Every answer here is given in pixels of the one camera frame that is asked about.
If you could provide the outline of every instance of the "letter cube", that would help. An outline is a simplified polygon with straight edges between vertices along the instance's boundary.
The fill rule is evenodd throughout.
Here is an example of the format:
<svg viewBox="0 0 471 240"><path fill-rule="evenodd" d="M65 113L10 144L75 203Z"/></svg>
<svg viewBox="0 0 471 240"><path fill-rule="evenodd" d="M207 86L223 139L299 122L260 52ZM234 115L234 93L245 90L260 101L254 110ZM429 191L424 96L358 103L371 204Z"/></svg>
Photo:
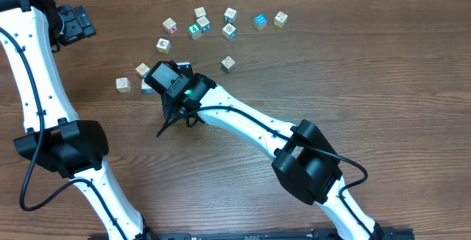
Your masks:
<svg viewBox="0 0 471 240"><path fill-rule="evenodd" d="M266 27L266 17L265 15L257 15L255 16L253 20L253 25L255 26L256 29L262 30Z"/></svg>
<svg viewBox="0 0 471 240"><path fill-rule="evenodd" d="M116 89L118 89L119 93L131 91L130 80L127 77L116 79Z"/></svg>
<svg viewBox="0 0 471 240"><path fill-rule="evenodd" d="M222 34L227 38L227 39L233 39L237 35L237 29L231 25L227 24L223 29L222 29Z"/></svg>
<svg viewBox="0 0 471 240"><path fill-rule="evenodd" d="M283 12L278 12L277 16L275 16L275 19L273 20L273 24L277 27L283 27L288 20L288 15L286 15Z"/></svg>
<svg viewBox="0 0 471 240"><path fill-rule="evenodd" d="M136 69L135 71L138 72L138 74L142 77L142 78L146 78L147 74L149 73L150 69L149 67L147 67L147 65L145 63L141 63Z"/></svg>
<svg viewBox="0 0 471 240"><path fill-rule="evenodd" d="M221 61L221 67L228 73L236 67L236 62L230 56L227 56Z"/></svg>
<svg viewBox="0 0 471 240"><path fill-rule="evenodd" d="M150 87L144 82L144 79L142 79L141 89L142 89L142 93L154 93L155 92L154 89L152 89L152 87Z"/></svg>
<svg viewBox="0 0 471 240"><path fill-rule="evenodd" d="M194 13L196 14L196 19L206 16L206 11L204 7L196 8L194 10Z"/></svg>
<svg viewBox="0 0 471 240"><path fill-rule="evenodd" d="M163 38L159 39L157 43L157 51L168 54L170 52L170 41L164 40Z"/></svg>
<svg viewBox="0 0 471 240"><path fill-rule="evenodd" d="M234 24L237 18L237 11L232 8L227 8L226 12L224 13L224 21L227 23Z"/></svg>
<svg viewBox="0 0 471 240"><path fill-rule="evenodd" d="M211 23L209 20L206 18L206 16L202 16L196 20L198 22L199 27L201 27L201 33L207 32L209 29L211 29Z"/></svg>
<svg viewBox="0 0 471 240"><path fill-rule="evenodd" d="M177 23L169 18L163 22L163 28L171 35L177 31Z"/></svg>
<svg viewBox="0 0 471 240"><path fill-rule="evenodd" d="M189 26L188 27L188 34L194 40L201 37L201 29L199 28L198 24L192 24L191 26Z"/></svg>

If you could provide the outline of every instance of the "cable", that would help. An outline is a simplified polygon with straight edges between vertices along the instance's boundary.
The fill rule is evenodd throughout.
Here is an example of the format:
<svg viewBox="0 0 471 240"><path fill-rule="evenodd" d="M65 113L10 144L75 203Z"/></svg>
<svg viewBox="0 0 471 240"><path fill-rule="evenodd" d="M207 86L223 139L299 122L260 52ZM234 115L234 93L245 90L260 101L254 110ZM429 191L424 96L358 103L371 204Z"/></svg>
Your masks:
<svg viewBox="0 0 471 240"><path fill-rule="evenodd" d="M39 151L41 147L43 146L43 141L44 141L44 111L43 108L41 107L40 99L39 99L39 93L38 93L38 88L36 87L36 82L35 78L32 75L31 68L29 66L28 60L26 59L26 56L24 55L24 49L20 47L18 42L2 27L0 27L0 33L5 35L7 39L13 44L15 47L16 51L20 54L21 60L23 61L24 68L26 69L26 72L28 73L28 78L29 78L29 83L31 84L31 89L33 96L35 98L36 102L36 109L38 110L38 117L39 117L39 137L38 137L38 145L36 146L36 150L33 153L33 156L31 157L31 163L29 164L28 171L26 172L26 176L24 177L24 182L23 186L21 187L21 193L20 193L20 207L24 211L36 211L39 208L42 208L44 205L48 204L51 200L53 200L58 194L60 194L62 191L64 191L66 188L68 188L70 185L78 183L78 182L83 182L87 184L87 186L91 187L93 192L95 192L96 197L102 204L105 212L107 213L108 217L110 218L110 221L113 223L114 226L118 229L119 233L123 237L124 240L127 240L126 235L124 235L124 231L121 229L119 224L116 222L116 220L113 218L113 215L110 212L110 209L106 206L105 201L102 198L102 195L98 192L96 187L93 185L92 182L86 179L75 179L67 182L63 186L61 186L59 189L57 189L51 196L49 196L46 200L43 202L39 203L36 206L32 207L27 207L24 204L24 198L26 196L26 190L28 189L28 184L29 184L29 179L31 178L32 175L32 170L35 168L36 160L38 159Z"/></svg>
<svg viewBox="0 0 471 240"><path fill-rule="evenodd" d="M247 114L245 113L244 111L242 110L239 110L235 107L231 107L231 106L207 106L207 107L201 107L199 109L196 109L196 110L192 110L192 111L189 111L187 113L184 113L180 116L178 116L177 118L175 118L174 120L168 122L168 120L166 120L166 123L162 126L162 128L159 130L159 133L163 133L164 130L166 130L168 127L172 126L174 123L176 123L177 121L179 121L180 119L183 119L183 118L186 118L186 117L189 117L191 115L194 115L196 113L198 113L199 111L204 111L204 110L229 110L229 111L234 111L236 113L239 113L241 114L242 116L248 118L249 120L251 120L252 122L254 122L255 124L257 124L258 126L264 128L266 131L268 131L269 133L279 137L279 138L282 138L286 141L292 141L289 137L287 136L284 136L282 134L280 134L278 131L276 130L273 130L271 127L268 127L266 126L263 122L257 120L256 118L254 118L253 116L251 116L250 114ZM303 148L306 148L306 149L309 149L311 151L314 151L314 152L318 152L320 154L323 154L323 155L326 155L330 158L335 158L337 160L340 160L340 161L343 161L345 163L348 163L358 169L360 169L360 171L363 172L363 177L360 179L360 180L356 180L355 182L352 182L350 184L347 184L345 185L344 187L340 188L339 190L339 194L337 195L337 197L339 197L339 199L341 200L341 202L345 205L345 208L347 208L347 210L350 212L350 214L352 214L353 218L356 220L356 222L369 234L370 237L372 237L372 232L370 232L368 230L368 228L366 227L366 225L356 216L356 214L353 212L352 208L347 204L347 202L345 201L345 197L343 196L343 193L346 189L348 188L352 188L354 186L357 186L357 185L360 185L362 184L363 182L366 181L366 179L368 178L368 171L359 163L355 162L354 160L351 160L349 158L345 158L343 156L340 156L340 155L336 155L336 154L333 154L333 153L330 153L330 152L326 152L324 150L321 150L321 149L317 149L316 147L313 147L313 146L310 146L310 145L306 145L306 144L303 144L303 143L300 143L298 141L292 141L292 143L296 146L299 146L299 147L303 147Z"/></svg>

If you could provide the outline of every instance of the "white arm segment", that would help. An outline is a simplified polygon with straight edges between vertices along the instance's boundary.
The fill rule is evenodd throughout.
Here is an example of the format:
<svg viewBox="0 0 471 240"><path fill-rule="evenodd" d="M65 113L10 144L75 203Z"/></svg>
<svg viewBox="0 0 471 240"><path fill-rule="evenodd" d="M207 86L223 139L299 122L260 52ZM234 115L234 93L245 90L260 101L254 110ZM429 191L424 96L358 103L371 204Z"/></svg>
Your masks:
<svg viewBox="0 0 471 240"><path fill-rule="evenodd" d="M111 172L110 164L106 156L103 157L102 168L100 170L87 169L75 174L75 178L84 178L95 185L111 214L124 231L127 239L135 239L135 236L139 233L143 233L144 223L142 216L131 206L126 196L124 196L123 191ZM78 182L74 185L85 195L96 214L98 214L103 225L106 227L109 240L123 239L118 229L113 226L113 223L110 221L109 216L106 214L93 190L87 187L85 183Z"/></svg>
<svg viewBox="0 0 471 240"><path fill-rule="evenodd" d="M316 204L329 216L330 220L336 226L340 237L345 240L368 240L369 234L356 222L339 197L337 197L339 190L344 186L345 180L341 177L329 190L327 202L324 204L316 202ZM365 224L370 232L373 232L375 221L360 209L360 206L356 204L348 190L345 190L342 195L345 197L345 201L355 215Z"/></svg>
<svg viewBox="0 0 471 240"><path fill-rule="evenodd" d="M46 16L34 7L31 7L29 12L21 12L20 8L15 8L0 13L0 27L7 30L20 46L26 47L24 54L35 78L43 110L46 111L45 128L57 126L57 120L61 118L66 118L69 122L79 119L57 73L49 45L49 25ZM26 131L28 128L33 128L37 132L38 110L23 61L13 44L2 34L0 41L7 53L20 92L24 129Z"/></svg>
<svg viewBox="0 0 471 240"><path fill-rule="evenodd" d="M284 136L290 137L293 134L290 129L294 124L270 118L256 111L229 95L229 93L220 85L217 85L214 89L210 89L201 99L200 103L202 104L201 107L232 105L233 107L248 113L272 129L279 130ZM271 133L268 133L253 121L233 111L204 110L199 111L198 116L209 125L221 127L243 138L245 141L250 142L264 152L270 160L274 160L276 158L274 154L275 150L277 148L283 148L286 144L285 140L281 138L273 138ZM368 240L368 233L355 221L353 216L337 197L340 188L343 186L345 186L345 181L342 177L334 183L332 189L328 192L327 202L323 205L317 205L319 205L319 207L332 220L339 232L339 235L343 239ZM357 217L366 225L367 228L369 228L370 232L372 232L373 227L375 226L375 221L360 209L348 190L344 191L343 195L346 198L347 204L352 208Z"/></svg>
<svg viewBox="0 0 471 240"><path fill-rule="evenodd" d="M248 105L245 105L229 95L229 93L220 85L217 85L214 89L210 89L201 99L200 103L201 107L217 105L232 106L253 116L265 125L271 127L273 130L279 130L284 136L290 137L293 135L293 132L290 131L290 129L294 124L273 119ZM265 153L270 160L274 160L276 158L275 150L277 148L283 148L286 144L286 141L282 138L275 138L271 133L258 126L255 122L233 111L204 110L199 111L198 116L209 125L221 127L236 134L240 138L243 138L245 141L250 142Z"/></svg>

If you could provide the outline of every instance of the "wood grain surface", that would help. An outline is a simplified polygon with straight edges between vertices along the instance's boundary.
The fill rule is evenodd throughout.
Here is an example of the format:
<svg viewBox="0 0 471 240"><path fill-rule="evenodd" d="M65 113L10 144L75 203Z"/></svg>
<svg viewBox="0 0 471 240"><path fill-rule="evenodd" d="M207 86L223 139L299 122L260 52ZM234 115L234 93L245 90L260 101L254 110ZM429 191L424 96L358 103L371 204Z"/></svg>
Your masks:
<svg viewBox="0 0 471 240"><path fill-rule="evenodd" d="M316 123L340 155L369 170L351 190L382 226L412 227L417 239L471 237L471 0L57 0L84 4L97 35L55 54L81 119L99 121L129 201L157 232L239 233L333 227L316 206L285 192L268 158L234 135L184 123L156 138L160 97L143 94L140 63L189 61L234 97L269 116ZM187 29L204 6L212 30ZM222 35L238 11L238 35ZM282 29L273 25L281 10ZM258 31L258 13L268 26ZM179 27L169 36L162 22ZM158 38L171 41L157 53ZM235 69L224 73L230 55ZM18 195L29 161L18 90L0 52L0 239L86 239L106 233L75 188L25 213ZM129 93L115 79L128 77ZM341 164L348 181L360 177ZM26 201L65 180L36 168Z"/></svg>

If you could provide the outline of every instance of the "cube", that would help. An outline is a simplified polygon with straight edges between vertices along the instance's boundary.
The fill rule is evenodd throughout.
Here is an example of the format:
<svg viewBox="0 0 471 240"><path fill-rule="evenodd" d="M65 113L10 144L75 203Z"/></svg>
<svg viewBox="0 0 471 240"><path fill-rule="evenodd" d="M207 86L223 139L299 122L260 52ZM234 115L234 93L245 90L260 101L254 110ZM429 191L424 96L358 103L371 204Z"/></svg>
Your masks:
<svg viewBox="0 0 471 240"><path fill-rule="evenodd" d="M170 41L163 38L159 39L157 50L161 53L168 54L170 52Z"/></svg>
<svg viewBox="0 0 471 240"><path fill-rule="evenodd" d="M150 69L149 67L147 67L147 65L145 63L141 63L136 69L135 71L138 72L138 74L142 77L142 78L146 78L147 74L149 73Z"/></svg>
<svg viewBox="0 0 471 240"><path fill-rule="evenodd" d="M201 33L207 32L209 29L211 29L211 23L206 18L206 16L198 18L196 22L198 23L199 27L201 27Z"/></svg>
<svg viewBox="0 0 471 240"><path fill-rule="evenodd" d="M237 11L228 7L226 12L224 13L224 21L227 23L234 24L237 18Z"/></svg>
<svg viewBox="0 0 471 240"><path fill-rule="evenodd" d="M236 62L230 56L227 56L221 61L221 67L228 73L236 67Z"/></svg>
<svg viewBox="0 0 471 240"><path fill-rule="evenodd" d="M223 29L222 29L222 34L227 38L227 39L233 39L237 35L237 29L231 25L227 24Z"/></svg>
<svg viewBox="0 0 471 240"><path fill-rule="evenodd" d="M142 79L141 89L142 93L155 93L154 89L144 82L144 79Z"/></svg>
<svg viewBox="0 0 471 240"><path fill-rule="evenodd" d="M201 37L201 29L199 28L198 24L192 24L191 26L189 26L188 27L188 34L194 40Z"/></svg>
<svg viewBox="0 0 471 240"><path fill-rule="evenodd" d="M116 89L118 89L119 93L131 91L130 80L127 77L116 79Z"/></svg>
<svg viewBox="0 0 471 240"><path fill-rule="evenodd" d="M163 28L171 35L177 31L177 23L169 18L163 22Z"/></svg>
<svg viewBox="0 0 471 240"><path fill-rule="evenodd" d="M196 14L196 19L206 16L206 11L204 7L196 8L194 10L194 13Z"/></svg>
<svg viewBox="0 0 471 240"><path fill-rule="evenodd" d="M273 20L273 24L281 28L285 25L287 20L288 20L288 15L280 11L278 12L277 16L275 16L275 19Z"/></svg>
<svg viewBox="0 0 471 240"><path fill-rule="evenodd" d="M266 27L266 17L265 15L257 15L255 16L253 20L253 25L255 26L256 29L262 30Z"/></svg>

